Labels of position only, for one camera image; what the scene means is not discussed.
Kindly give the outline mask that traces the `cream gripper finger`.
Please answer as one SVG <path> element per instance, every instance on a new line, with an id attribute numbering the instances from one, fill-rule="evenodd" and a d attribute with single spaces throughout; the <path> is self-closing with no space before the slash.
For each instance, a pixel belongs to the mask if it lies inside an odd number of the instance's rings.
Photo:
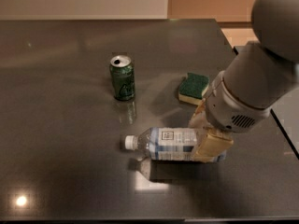
<path id="1" fill-rule="evenodd" d="M 216 128 L 205 127 L 192 149 L 191 160 L 211 162 L 229 149 L 234 143 L 231 133 Z"/>
<path id="2" fill-rule="evenodd" d="M 189 121 L 189 128 L 201 129 L 207 126 L 206 120 L 206 100 L 203 100 L 199 106 L 196 107 L 192 117 Z"/>

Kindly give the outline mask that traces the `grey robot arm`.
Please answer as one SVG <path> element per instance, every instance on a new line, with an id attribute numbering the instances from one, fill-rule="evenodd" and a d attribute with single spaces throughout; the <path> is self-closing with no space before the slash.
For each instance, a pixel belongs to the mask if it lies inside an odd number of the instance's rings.
<path id="1" fill-rule="evenodd" d="M 266 119 L 272 105 L 298 86 L 299 0 L 255 0 L 258 40 L 243 47 L 211 82 L 189 126 L 199 131 L 193 161 L 211 162 Z"/>

